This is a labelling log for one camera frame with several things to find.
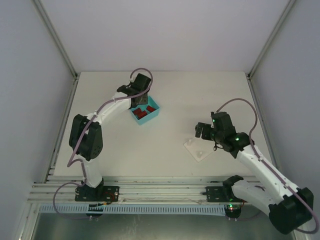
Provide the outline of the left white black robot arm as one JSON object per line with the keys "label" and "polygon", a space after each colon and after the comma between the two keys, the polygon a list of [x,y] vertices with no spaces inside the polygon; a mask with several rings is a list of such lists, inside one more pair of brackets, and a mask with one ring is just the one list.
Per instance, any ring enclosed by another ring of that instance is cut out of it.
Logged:
{"label": "left white black robot arm", "polygon": [[83,173],[82,186],[96,189],[103,182],[97,160],[103,149],[103,123],[106,124],[122,112],[148,102],[153,75],[145,68],[134,70],[137,71],[148,72],[149,76],[138,73],[133,77],[134,74],[131,73],[129,84],[120,86],[110,100],[92,113],[77,114],[73,118],[68,141],[72,154],[67,167],[80,162]]}

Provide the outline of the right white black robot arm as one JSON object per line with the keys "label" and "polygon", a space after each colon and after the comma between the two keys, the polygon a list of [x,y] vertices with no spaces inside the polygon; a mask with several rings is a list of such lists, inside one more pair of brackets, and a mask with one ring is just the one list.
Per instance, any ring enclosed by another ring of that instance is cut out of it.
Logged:
{"label": "right white black robot arm", "polygon": [[259,151],[250,134],[236,131],[229,114],[212,112],[211,120],[211,124],[199,122],[195,126],[195,137],[213,141],[214,150],[230,153],[262,184],[251,185],[239,175],[224,180],[221,193],[229,202],[225,206],[226,216],[237,219],[241,208],[233,203],[243,201],[267,215],[271,224],[284,235],[294,230],[316,234],[320,221],[313,210],[313,193],[307,187],[299,188],[275,168]]}

